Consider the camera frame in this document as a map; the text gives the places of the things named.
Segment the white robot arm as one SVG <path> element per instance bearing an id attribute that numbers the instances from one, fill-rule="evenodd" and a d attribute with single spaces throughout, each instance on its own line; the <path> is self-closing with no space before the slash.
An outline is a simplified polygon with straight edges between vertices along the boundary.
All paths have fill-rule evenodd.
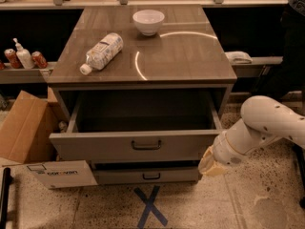
<path id="1" fill-rule="evenodd" d="M 201 158 L 198 171 L 218 176 L 226 166 L 236 166 L 254 150 L 286 138 L 305 148 L 305 117 L 264 95 L 248 98 L 241 106 L 241 118 L 221 132 Z"/>

